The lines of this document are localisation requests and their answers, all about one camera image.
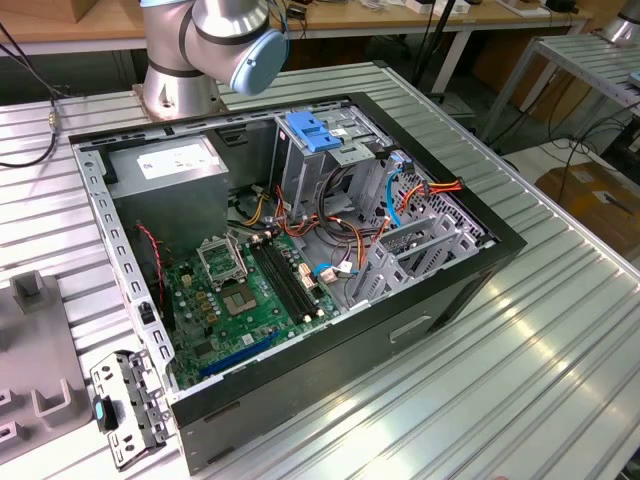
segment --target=blue pcie slot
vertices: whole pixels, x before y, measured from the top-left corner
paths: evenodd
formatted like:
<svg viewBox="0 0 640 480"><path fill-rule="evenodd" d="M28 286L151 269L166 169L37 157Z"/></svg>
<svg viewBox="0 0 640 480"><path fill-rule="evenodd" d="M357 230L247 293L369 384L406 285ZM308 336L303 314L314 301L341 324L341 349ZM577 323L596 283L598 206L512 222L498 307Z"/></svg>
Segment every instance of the blue pcie slot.
<svg viewBox="0 0 640 480"><path fill-rule="evenodd" d="M202 378L208 377L209 375L213 375L215 373L221 372L233 365L240 363L247 358L251 358L261 352L267 350L273 341L280 335L280 331L273 332L267 338L260 340L258 343L251 345L244 350L240 350L239 352L233 353L222 360L218 360L211 365L206 366L205 368L201 368L199 370L200 376Z"/></svg>

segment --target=blue cable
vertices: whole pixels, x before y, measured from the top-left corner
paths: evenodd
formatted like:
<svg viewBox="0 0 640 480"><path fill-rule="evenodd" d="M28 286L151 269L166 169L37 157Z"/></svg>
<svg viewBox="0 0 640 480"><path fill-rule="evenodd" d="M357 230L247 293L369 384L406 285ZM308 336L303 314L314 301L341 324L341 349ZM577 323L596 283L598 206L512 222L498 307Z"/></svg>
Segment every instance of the blue cable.
<svg viewBox="0 0 640 480"><path fill-rule="evenodd" d="M313 269L313 275L314 276L318 276L320 274L320 272L322 272L323 270L326 270L327 268L332 268L333 265L331 265L330 263L321 263L320 265L318 265L316 268Z"/></svg>
<svg viewBox="0 0 640 480"><path fill-rule="evenodd" d="M393 208L393 194L391 189L391 184L393 183L393 179L399 173L402 173L401 169L394 170L393 172L391 172L391 175L389 175L389 180L387 180L387 208L389 209L389 215L391 216L391 220L393 220L393 223L395 223L396 226L401 227L402 222L398 218L395 208Z"/></svg>

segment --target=red cable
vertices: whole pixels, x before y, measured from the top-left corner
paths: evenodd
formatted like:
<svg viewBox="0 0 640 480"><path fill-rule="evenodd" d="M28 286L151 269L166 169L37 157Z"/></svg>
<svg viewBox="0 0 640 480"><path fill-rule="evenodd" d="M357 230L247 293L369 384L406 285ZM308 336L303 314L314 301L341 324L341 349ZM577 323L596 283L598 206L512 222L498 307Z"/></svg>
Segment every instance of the red cable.
<svg viewBox="0 0 640 480"><path fill-rule="evenodd" d="M151 246L153 247L153 252L156 256L156 268L158 269L158 284L160 286L160 305L164 304L164 287L162 285L162 262L160 260L160 253L158 252L158 243L156 239L153 238L151 232L147 230L144 225L136 225L142 232L149 238L151 242Z"/></svg>

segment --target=slotted aluminum surface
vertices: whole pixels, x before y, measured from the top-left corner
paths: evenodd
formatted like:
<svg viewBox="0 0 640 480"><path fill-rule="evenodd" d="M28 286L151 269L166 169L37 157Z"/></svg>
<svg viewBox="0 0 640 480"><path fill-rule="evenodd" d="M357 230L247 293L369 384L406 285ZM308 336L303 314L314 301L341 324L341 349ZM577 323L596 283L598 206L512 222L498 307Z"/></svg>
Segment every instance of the slotted aluminum surface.
<svg viewBox="0 0 640 480"><path fill-rule="evenodd" d="M542 37L534 48L621 106L640 102L640 89L627 80L640 71L640 44L620 48L591 34Z"/></svg>
<svg viewBox="0 0 640 480"><path fill-rule="evenodd" d="M388 69L281 74L231 109L364 91L528 242L460 318L196 478L613 478L640 444L638 273ZM145 121L131 93L63 101L65 134ZM0 152L47 142L46 103L0 109ZM65 142L0 170L0 281L54 274L89 368L137 342ZM94 423L1 478L186 478L178 442L117 474Z"/></svg>

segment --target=ram slot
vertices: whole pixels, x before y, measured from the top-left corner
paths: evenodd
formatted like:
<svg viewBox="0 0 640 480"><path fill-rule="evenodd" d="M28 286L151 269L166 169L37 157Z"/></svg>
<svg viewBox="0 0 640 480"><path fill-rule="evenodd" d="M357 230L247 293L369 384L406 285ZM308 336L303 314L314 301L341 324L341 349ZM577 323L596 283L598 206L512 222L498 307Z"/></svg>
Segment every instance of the ram slot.
<svg viewBox="0 0 640 480"><path fill-rule="evenodd" d="M253 249L258 267L276 292L287 313L296 325L304 322L305 317L315 316L316 309L291 272L289 265L272 245L261 245Z"/></svg>

